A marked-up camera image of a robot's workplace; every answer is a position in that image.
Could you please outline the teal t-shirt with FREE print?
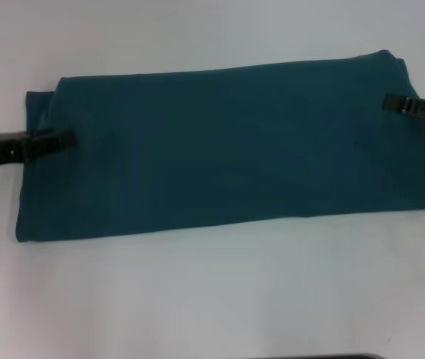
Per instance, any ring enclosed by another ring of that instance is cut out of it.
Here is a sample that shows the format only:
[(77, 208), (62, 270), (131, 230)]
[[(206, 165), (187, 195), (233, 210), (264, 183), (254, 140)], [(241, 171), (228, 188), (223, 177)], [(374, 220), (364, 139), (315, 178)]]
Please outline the teal t-shirt with FREE print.
[(61, 79), (27, 130), (78, 144), (23, 168), (16, 238), (67, 241), (425, 209), (425, 121), (404, 61), (355, 58)]

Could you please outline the black flat panel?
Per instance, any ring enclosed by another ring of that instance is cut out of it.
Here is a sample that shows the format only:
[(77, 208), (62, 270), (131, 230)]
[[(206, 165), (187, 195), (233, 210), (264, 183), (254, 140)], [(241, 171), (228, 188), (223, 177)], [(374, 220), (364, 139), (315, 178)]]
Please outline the black flat panel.
[(302, 355), (302, 356), (282, 356), (282, 357), (263, 357), (250, 359), (386, 359), (380, 355), (370, 353), (353, 354), (333, 354), (333, 355)]

